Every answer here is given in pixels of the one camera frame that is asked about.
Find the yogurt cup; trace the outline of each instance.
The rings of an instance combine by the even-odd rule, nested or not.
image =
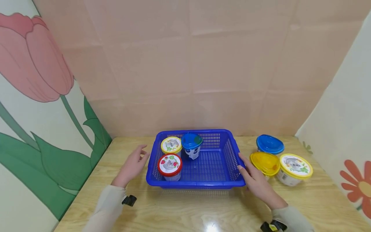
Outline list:
[[[167,137],[161,143],[161,150],[164,154],[174,153],[181,157],[182,142],[178,137]]]
[[[277,178],[285,185],[295,186],[313,174],[311,164],[300,156],[283,154],[280,157],[281,168]]]
[[[158,171],[167,181],[178,181],[182,167],[182,159],[173,153],[163,155],[157,163]]]
[[[257,151],[277,155],[285,149],[281,140],[273,136],[262,134],[256,139]]]
[[[280,160],[277,156],[266,152],[255,152],[250,155],[251,163],[269,180],[280,170]]]
[[[191,159],[196,159],[200,155],[203,139],[198,134],[186,133],[182,137],[184,151]]]

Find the plastic container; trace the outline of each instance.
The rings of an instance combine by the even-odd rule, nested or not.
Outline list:
[[[281,140],[273,136],[262,134],[256,139],[257,151],[277,155],[285,149]]]
[[[251,163],[269,180],[280,169],[280,160],[277,156],[266,152],[255,152],[250,155]]]
[[[182,152],[182,142],[180,138],[176,136],[167,137],[161,142],[161,150],[164,154],[174,153],[180,157]]]
[[[157,163],[158,171],[167,181],[178,181],[182,167],[183,162],[180,156],[172,153],[163,155]]]
[[[186,133],[182,137],[184,151],[191,159],[196,159],[200,154],[200,147],[203,139],[194,133]]]
[[[283,154],[280,157],[281,168],[277,178],[285,185],[295,186],[313,174],[311,164],[300,156]]]
[[[164,155],[161,141],[167,137],[182,138],[186,133],[198,134],[203,143],[200,155],[192,160],[182,152],[182,173],[179,181],[166,181],[157,168],[159,159]],[[237,169],[244,167],[238,157],[238,146],[228,130],[184,130],[163,131],[157,134],[148,162],[146,180],[151,186],[168,189],[231,189],[245,186],[245,181]]]

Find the hand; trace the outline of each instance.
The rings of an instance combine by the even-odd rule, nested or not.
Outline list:
[[[248,158],[244,157],[241,153],[239,157],[246,165],[244,169],[241,165],[237,168],[245,179],[248,189],[260,200],[262,200],[271,209],[281,209],[288,206],[286,201],[280,197],[272,188],[272,186],[265,179],[264,174],[258,170]]]
[[[145,163],[150,157],[149,153],[143,150],[147,145],[139,145],[126,159],[120,172],[112,181],[111,185],[126,188],[126,185],[143,170]]]

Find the blue lid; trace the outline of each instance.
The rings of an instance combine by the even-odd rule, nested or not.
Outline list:
[[[182,146],[184,149],[194,149],[199,147],[203,139],[198,134],[186,133],[182,137]]]
[[[256,145],[260,151],[277,155],[285,149],[281,140],[273,136],[262,134],[256,139]]]

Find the red lid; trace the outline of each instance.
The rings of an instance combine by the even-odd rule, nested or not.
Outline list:
[[[157,163],[157,169],[161,175],[172,177],[180,173],[183,162],[180,156],[174,153],[163,155]]]

